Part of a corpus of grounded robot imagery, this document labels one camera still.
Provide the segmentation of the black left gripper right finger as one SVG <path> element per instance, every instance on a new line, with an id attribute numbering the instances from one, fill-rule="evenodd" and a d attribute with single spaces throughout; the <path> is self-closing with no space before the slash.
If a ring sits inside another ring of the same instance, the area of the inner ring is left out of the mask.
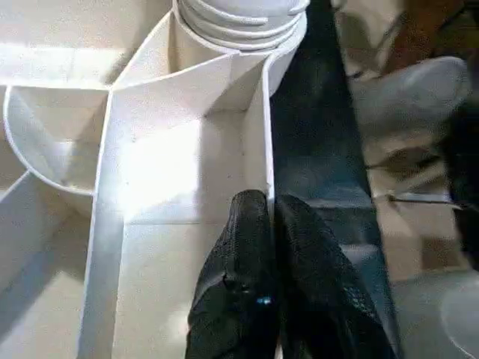
<path id="1" fill-rule="evenodd" d="M 275 240 L 284 358 L 395 358 L 370 294 L 315 210 L 277 197 Z"/>

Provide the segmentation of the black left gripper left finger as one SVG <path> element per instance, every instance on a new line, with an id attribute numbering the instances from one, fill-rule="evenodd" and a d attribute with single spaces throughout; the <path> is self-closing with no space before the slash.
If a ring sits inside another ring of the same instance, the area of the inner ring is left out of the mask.
<path id="1" fill-rule="evenodd" d="M 198 276 L 188 315 L 188 358 L 273 358 L 278 275 L 266 196 L 236 194 Z"/>

